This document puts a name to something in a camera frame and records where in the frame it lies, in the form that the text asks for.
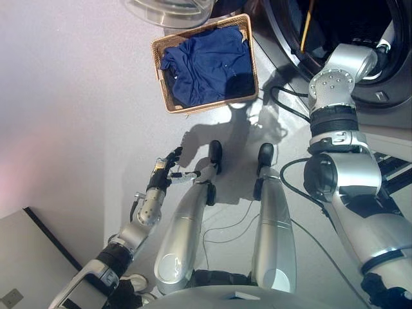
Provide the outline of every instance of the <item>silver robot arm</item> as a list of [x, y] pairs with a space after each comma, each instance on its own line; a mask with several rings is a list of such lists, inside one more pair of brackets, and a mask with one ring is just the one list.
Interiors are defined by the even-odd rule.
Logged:
[[146, 194], [136, 195], [136, 205], [139, 199], [144, 202], [135, 210], [133, 220], [111, 238], [107, 247], [69, 282], [53, 300], [49, 309], [103, 307], [118, 286], [120, 277], [160, 221], [160, 208], [166, 189], [173, 181], [168, 174], [181, 153], [182, 148], [179, 147], [166, 158], [157, 159]]
[[345, 249], [364, 275], [362, 287], [372, 303], [387, 308], [389, 289], [398, 288], [400, 299], [411, 296], [412, 225], [376, 200], [382, 177], [359, 131], [351, 98], [355, 83], [377, 60], [370, 48], [341, 44], [310, 81], [312, 157], [305, 165], [304, 187], [325, 202]]

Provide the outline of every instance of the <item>black cable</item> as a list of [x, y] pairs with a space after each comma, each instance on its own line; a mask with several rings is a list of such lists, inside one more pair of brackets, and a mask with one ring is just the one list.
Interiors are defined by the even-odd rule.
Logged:
[[231, 238], [229, 240], [223, 240], [223, 241], [214, 241], [214, 240], [205, 240], [206, 243], [230, 243], [231, 241], [237, 240], [238, 238], [242, 237], [244, 235], [244, 233], [247, 232], [247, 230], [249, 229], [249, 227], [252, 225], [253, 221], [255, 221], [255, 219], [259, 216], [259, 214], [257, 214], [256, 216], [254, 216], [251, 221], [249, 222], [248, 226], [245, 228], [245, 230], [238, 236]]
[[203, 250], [205, 251], [205, 258], [206, 258], [206, 265], [207, 265], [207, 270], [209, 270], [209, 259], [207, 258], [207, 252], [206, 252], [206, 246], [205, 246], [205, 236], [208, 232], [210, 232], [211, 230], [223, 230], [223, 229], [229, 229], [231, 227], [235, 227], [236, 225], [239, 225], [240, 223], [243, 222], [243, 220], [246, 218], [247, 214], [249, 213], [249, 210], [252, 206], [253, 201], [250, 202], [248, 209], [246, 211], [246, 213], [243, 215], [243, 217], [236, 223], [232, 224], [232, 225], [228, 225], [227, 227], [216, 227], [213, 229], [208, 229], [203, 233], [203, 237], [202, 237], [202, 245], [203, 245]]
[[309, 118], [309, 117], [307, 117], [306, 115], [304, 115], [304, 114], [302, 114], [302, 113], [294, 110], [293, 108], [290, 108], [289, 106], [284, 105], [282, 102], [280, 102], [278, 99], [276, 99], [275, 96], [274, 96], [274, 94], [273, 94], [273, 91], [274, 91], [275, 89], [276, 89], [276, 90], [281, 90], [281, 91], [287, 92], [287, 93], [289, 93], [289, 94], [291, 94], [291, 95], [295, 95], [295, 96], [297, 96], [297, 97], [307, 97], [308, 95], [306, 95], [306, 94], [304, 94], [304, 93], [297, 93], [297, 92], [294, 92], [294, 91], [290, 91], [290, 90], [287, 90], [287, 89], [282, 88], [282, 87], [279, 87], [279, 86], [272, 86], [272, 87], [270, 88], [270, 91], [269, 91], [270, 97], [272, 98], [272, 100], [273, 100], [278, 106], [280, 106], [281, 108], [287, 110], [289, 113], [292, 113], [292, 114], [294, 114], [294, 115], [296, 115], [296, 116], [298, 116], [298, 117], [302, 118], [303, 120], [305, 120], [305, 121], [307, 121], [307, 122], [310, 123], [310, 118]]
[[350, 283], [349, 279], [345, 276], [343, 271], [339, 268], [335, 260], [330, 256], [330, 254], [326, 251], [326, 249], [322, 246], [322, 244], [316, 239], [315, 236], [313, 236], [308, 230], [306, 230], [302, 225], [300, 225], [298, 222], [296, 222], [293, 219], [290, 219], [293, 223], [295, 223], [300, 229], [302, 229], [305, 233], [308, 234], [308, 236], [316, 243], [316, 245], [319, 246], [319, 248], [325, 253], [326, 257], [329, 259], [329, 261], [332, 263], [332, 265], [336, 268], [338, 271], [339, 275], [341, 275], [342, 279], [345, 281], [345, 283], [350, 287], [352, 292], [359, 298], [360, 301], [364, 303], [364, 305], [370, 309], [369, 304], [364, 300], [364, 298], [356, 291], [355, 287]]
[[294, 96], [296, 96], [296, 97], [302, 97], [302, 98], [307, 98], [307, 97], [309, 97], [309, 95], [308, 95], [307, 93], [295, 92], [295, 91], [293, 91], [293, 90], [289, 90], [289, 89], [286, 89], [286, 88], [281, 87], [281, 86], [272, 86], [272, 88], [271, 88], [270, 90], [272, 90], [272, 89], [277, 89], [277, 90], [280, 90], [280, 91], [284, 91], [284, 92], [287, 92], [287, 93], [289, 93], [290, 95], [294, 95]]
[[130, 214], [129, 214], [129, 220], [130, 220], [130, 222], [133, 221], [133, 214], [135, 213], [137, 204], [138, 204], [138, 201], [134, 201], [133, 204], [132, 204], [132, 206], [131, 206]]
[[300, 162], [306, 162], [308, 161], [309, 158], [302, 158], [302, 159], [297, 159], [297, 160], [293, 160], [290, 161], [289, 163], [285, 164], [282, 168], [280, 173], [280, 177], [281, 177], [281, 181], [284, 183], [285, 186], [287, 186], [290, 190], [294, 191], [295, 193], [297, 193], [300, 196], [303, 196], [304, 198], [307, 198], [308, 200], [310, 200], [312, 203], [315, 203], [316, 205], [318, 205], [320, 208], [322, 208], [322, 210], [324, 211], [324, 205], [322, 204], [322, 202], [316, 200], [315, 198], [311, 197], [309, 194], [306, 194], [302, 191], [300, 191], [298, 188], [294, 187], [293, 185], [291, 185], [290, 183], [287, 182], [287, 180], [285, 179], [285, 171], [288, 167], [290, 167], [291, 165], [294, 165], [296, 163], [300, 163]]

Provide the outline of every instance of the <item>laundry basket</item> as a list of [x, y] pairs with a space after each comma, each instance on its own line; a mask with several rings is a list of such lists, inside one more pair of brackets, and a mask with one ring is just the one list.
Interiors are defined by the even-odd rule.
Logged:
[[[224, 28], [227, 26], [235, 26], [238, 25], [240, 32], [243, 35], [243, 38], [248, 40], [249, 48], [250, 48], [250, 57], [252, 63], [252, 72], [253, 72], [253, 79], [254, 79], [254, 93], [248, 95], [246, 97], [238, 97], [238, 98], [230, 98], [227, 100], [221, 100], [217, 102], [211, 102], [199, 106], [193, 106], [190, 108], [184, 108], [181, 105], [175, 105], [173, 99], [172, 89], [167, 87], [165, 82], [164, 71], [160, 69], [160, 61], [164, 56], [164, 50], [168, 47], [178, 46], [184, 40], [190, 38], [191, 36], [203, 32], [205, 30], [213, 30], [216, 28]], [[255, 65], [255, 58], [253, 52], [253, 37], [252, 37], [252, 27], [250, 25], [250, 19], [247, 14], [241, 14], [234, 17], [229, 17], [226, 19], [222, 19], [220, 21], [216, 21], [215, 23], [205, 24], [201, 27], [190, 29], [184, 32], [180, 32], [177, 34], [168, 35], [166, 37], [162, 37], [161, 39], [157, 39], [152, 42], [151, 45], [154, 65], [156, 66], [156, 78], [159, 80], [160, 89], [162, 90], [163, 99], [165, 102], [166, 110], [170, 113], [197, 113], [200, 111], [207, 111], [212, 108], [218, 108], [220, 106], [224, 106], [231, 103], [238, 103], [248, 100], [254, 100], [258, 96], [259, 93], [259, 86], [258, 86], [258, 75], [256, 72], [256, 65]]]

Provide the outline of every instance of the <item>black joint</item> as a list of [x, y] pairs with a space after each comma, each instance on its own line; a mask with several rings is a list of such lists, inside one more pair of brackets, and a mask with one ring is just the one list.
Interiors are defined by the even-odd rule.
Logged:
[[310, 115], [312, 137], [332, 131], [358, 131], [356, 111], [350, 106], [327, 106]]
[[308, 152], [311, 155], [315, 155], [317, 153], [323, 153], [323, 152], [328, 152], [328, 153], [349, 153], [349, 152], [359, 152], [359, 147], [358, 146], [353, 146], [353, 145], [333, 145], [332, 144], [332, 138], [331, 137], [326, 137], [322, 138], [320, 141], [312, 144], [308, 148]]
[[304, 165], [303, 187], [317, 200], [327, 201], [337, 185], [337, 170], [327, 154], [315, 154]]
[[412, 308], [412, 300], [405, 297], [406, 290], [398, 286], [386, 288], [378, 274], [366, 274], [360, 285], [368, 293], [371, 304], [375, 306], [382, 309]]
[[213, 206], [216, 203], [216, 187], [209, 183], [207, 185], [207, 201], [206, 205]]
[[109, 243], [96, 259], [106, 264], [120, 278], [132, 262], [133, 256], [122, 245]]
[[260, 176], [260, 170], [264, 166], [270, 167], [272, 165], [273, 155], [275, 153], [274, 147], [270, 143], [264, 143], [259, 148], [259, 154], [257, 156], [257, 177]]
[[183, 176], [182, 173], [171, 173], [170, 177], [171, 178], [181, 178]]
[[260, 201], [262, 198], [262, 186], [263, 186], [263, 178], [258, 178], [255, 181], [255, 187], [253, 189], [253, 198], [256, 201]]
[[223, 157], [223, 149], [218, 140], [213, 140], [209, 144], [209, 159], [212, 164], [216, 164], [216, 174], [221, 173], [221, 159]]

